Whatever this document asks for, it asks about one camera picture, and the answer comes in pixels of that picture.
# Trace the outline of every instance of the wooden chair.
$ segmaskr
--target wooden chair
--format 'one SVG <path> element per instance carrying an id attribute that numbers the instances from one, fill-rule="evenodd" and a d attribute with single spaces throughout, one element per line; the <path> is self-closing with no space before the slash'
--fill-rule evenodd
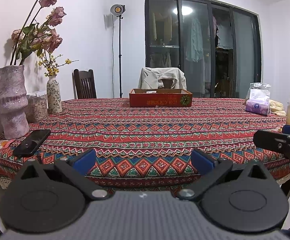
<path id="1" fill-rule="evenodd" d="M 75 69 L 74 81 L 77 99 L 96 98 L 93 70 L 79 71 L 78 69 Z"/>

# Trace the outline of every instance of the glass pane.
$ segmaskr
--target glass pane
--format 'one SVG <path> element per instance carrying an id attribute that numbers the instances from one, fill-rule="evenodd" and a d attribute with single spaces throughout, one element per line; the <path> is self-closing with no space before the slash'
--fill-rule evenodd
<path id="1" fill-rule="evenodd" d="M 176 0 L 149 0 L 149 67 L 178 67 L 180 43 Z"/>
<path id="2" fill-rule="evenodd" d="M 233 14 L 237 51 L 236 97 L 245 98 L 255 75 L 253 27 L 250 16 L 235 11 Z"/>
<path id="3" fill-rule="evenodd" d="M 232 25 L 228 8 L 213 5 L 215 32 L 215 97 L 232 97 L 234 53 Z"/>
<path id="4" fill-rule="evenodd" d="M 187 90 L 194 97 L 210 97 L 211 42 L 207 4 L 182 0 Z"/>

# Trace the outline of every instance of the textured vase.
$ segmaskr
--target textured vase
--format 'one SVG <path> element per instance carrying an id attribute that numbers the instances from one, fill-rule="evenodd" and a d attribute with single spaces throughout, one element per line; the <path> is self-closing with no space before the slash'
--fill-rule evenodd
<path id="1" fill-rule="evenodd" d="M 47 103 L 49 105 L 50 114 L 58 114 L 62 112 L 60 85 L 56 80 L 56 75 L 49 76 L 46 84 Z"/>
<path id="2" fill-rule="evenodd" d="M 6 139 L 20 138 L 29 131 L 24 66 L 0 68 L 0 116 Z"/>

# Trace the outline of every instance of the tissue pack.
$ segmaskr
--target tissue pack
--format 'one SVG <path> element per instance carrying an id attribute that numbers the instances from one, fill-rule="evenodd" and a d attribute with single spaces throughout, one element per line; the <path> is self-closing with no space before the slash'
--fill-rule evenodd
<path id="1" fill-rule="evenodd" d="M 246 111 L 267 116 L 269 114 L 269 103 L 263 100 L 248 99 L 246 101 Z"/>

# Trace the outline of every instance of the smartphone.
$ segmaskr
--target smartphone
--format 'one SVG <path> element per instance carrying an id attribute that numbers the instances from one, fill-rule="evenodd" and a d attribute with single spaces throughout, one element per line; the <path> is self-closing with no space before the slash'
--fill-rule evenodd
<path id="1" fill-rule="evenodd" d="M 14 150 L 13 155 L 17 157 L 32 157 L 39 149 L 51 130 L 34 130 Z"/>

